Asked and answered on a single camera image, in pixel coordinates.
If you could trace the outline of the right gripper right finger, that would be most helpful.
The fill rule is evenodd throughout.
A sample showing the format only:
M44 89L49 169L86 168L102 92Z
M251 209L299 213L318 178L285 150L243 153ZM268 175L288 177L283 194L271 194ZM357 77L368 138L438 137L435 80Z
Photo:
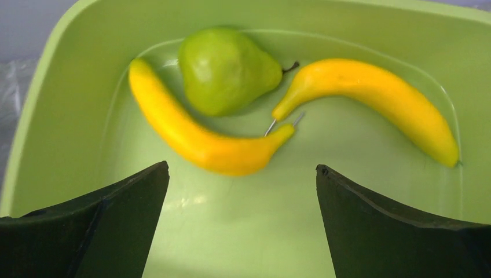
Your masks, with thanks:
M490 225L402 204L324 164L316 172L336 277L490 276Z

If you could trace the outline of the green lime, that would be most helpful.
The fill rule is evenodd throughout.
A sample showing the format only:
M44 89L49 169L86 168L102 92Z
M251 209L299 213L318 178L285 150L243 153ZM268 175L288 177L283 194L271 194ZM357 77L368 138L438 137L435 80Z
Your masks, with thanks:
M185 96L207 116L229 116L279 86L284 68L245 33L211 27L188 35L178 51Z

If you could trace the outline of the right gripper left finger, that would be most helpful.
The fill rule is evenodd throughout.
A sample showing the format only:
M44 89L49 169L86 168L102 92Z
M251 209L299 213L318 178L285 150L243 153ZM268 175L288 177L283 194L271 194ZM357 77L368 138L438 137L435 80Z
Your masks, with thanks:
M1 218L2 277L141 277L167 193L165 161L85 195Z

